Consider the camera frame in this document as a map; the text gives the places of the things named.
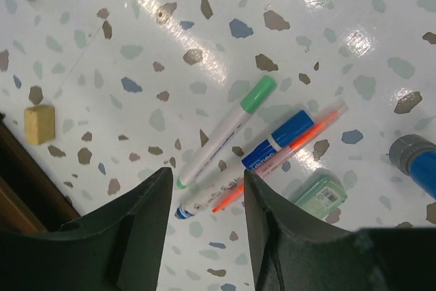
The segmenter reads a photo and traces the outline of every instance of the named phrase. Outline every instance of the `pen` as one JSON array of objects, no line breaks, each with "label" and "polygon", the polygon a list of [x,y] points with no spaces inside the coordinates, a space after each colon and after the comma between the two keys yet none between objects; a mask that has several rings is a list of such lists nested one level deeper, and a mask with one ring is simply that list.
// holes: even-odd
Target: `pen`
[{"label": "pen", "polygon": [[246,123],[276,87],[275,80],[265,75],[248,95],[225,116],[212,131],[209,141],[196,151],[190,162],[183,167],[177,179],[177,187],[186,188],[200,175],[222,147]]},{"label": "pen", "polygon": [[[332,112],[327,117],[322,119],[319,123],[316,123],[310,127],[302,136],[298,137],[293,141],[288,147],[282,148],[278,153],[272,156],[267,162],[258,166],[254,172],[261,178],[267,177],[273,170],[281,166],[289,158],[295,155],[301,148],[306,146],[307,143],[311,142],[315,137],[317,137],[322,131],[324,131],[330,124],[339,118],[339,115],[347,110],[347,106],[343,105],[340,109]],[[244,185],[242,184],[235,192],[226,197],[221,203],[219,203],[212,212],[217,211],[227,207],[233,200],[237,199],[244,192]]]},{"label": "pen", "polygon": [[176,217],[187,219],[194,216],[200,209],[206,208],[223,192],[236,186],[245,168],[253,170],[255,167],[258,167],[312,125],[312,119],[304,110],[297,112],[297,114],[270,134],[265,141],[261,142],[242,162],[230,165],[210,185],[205,186],[198,193],[180,203],[176,210]]}]

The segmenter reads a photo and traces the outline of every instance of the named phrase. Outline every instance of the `blue marker cap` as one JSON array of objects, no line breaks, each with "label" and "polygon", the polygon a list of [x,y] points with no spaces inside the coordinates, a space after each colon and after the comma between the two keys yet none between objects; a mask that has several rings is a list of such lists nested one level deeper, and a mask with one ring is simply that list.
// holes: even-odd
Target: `blue marker cap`
[{"label": "blue marker cap", "polygon": [[281,127],[276,129],[272,134],[272,138],[277,144],[283,148],[291,143],[295,138],[300,136],[304,131],[313,125],[312,119],[304,111],[300,110],[293,117],[288,119]]}]

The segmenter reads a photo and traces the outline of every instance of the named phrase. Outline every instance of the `speckled countertop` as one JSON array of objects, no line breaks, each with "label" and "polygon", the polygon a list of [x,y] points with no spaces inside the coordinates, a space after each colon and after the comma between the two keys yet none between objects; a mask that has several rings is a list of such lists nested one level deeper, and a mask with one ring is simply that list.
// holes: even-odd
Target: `speckled countertop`
[{"label": "speckled countertop", "polygon": [[[348,194],[329,223],[436,224],[434,200],[386,156],[403,134],[436,141],[436,0],[0,1],[0,110],[80,213],[161,166],[177,174],[270,74],[277,90],[205,179],[296,108],[316,116],[340,96],[348,112],[270,185],[288,198],[325,168]],[[33,147],[22,112],[38,103],[56,107],[57,138]],[[171,216],[158,290],[252,290],[249,261],[241,201],[190,221]]]}]

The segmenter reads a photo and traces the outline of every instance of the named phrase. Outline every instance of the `marker cap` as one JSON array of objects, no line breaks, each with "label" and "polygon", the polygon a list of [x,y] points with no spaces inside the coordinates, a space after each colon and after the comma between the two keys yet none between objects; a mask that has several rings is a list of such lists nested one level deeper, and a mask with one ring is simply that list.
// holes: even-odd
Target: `marker cap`
[{"label": "marker cap", "polygon": [[313,125],[312,119],[304,111],[300,110],[293,117],[288,119],[281,127],[276,129],[272,134],[275,142],[283,148],[299,137],[303,132]]},{"label": "marker cap", "polygon": [[269,75],[263,76],[249,94],[240,102],[240,106],[245,112],[253,114],[271,92],[273,92],[276,86],[277,84],[274,78]]}]

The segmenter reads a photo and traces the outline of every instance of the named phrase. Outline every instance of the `wooden block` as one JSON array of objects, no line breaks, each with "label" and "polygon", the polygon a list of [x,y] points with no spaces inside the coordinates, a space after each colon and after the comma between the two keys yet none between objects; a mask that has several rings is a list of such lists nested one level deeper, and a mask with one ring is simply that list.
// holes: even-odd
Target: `wooden block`
[{"label": "wooden block", "polygon": [[55,132],[55,107],[38,105],[25,109],[27,142],[34,145],[53,140]]}]

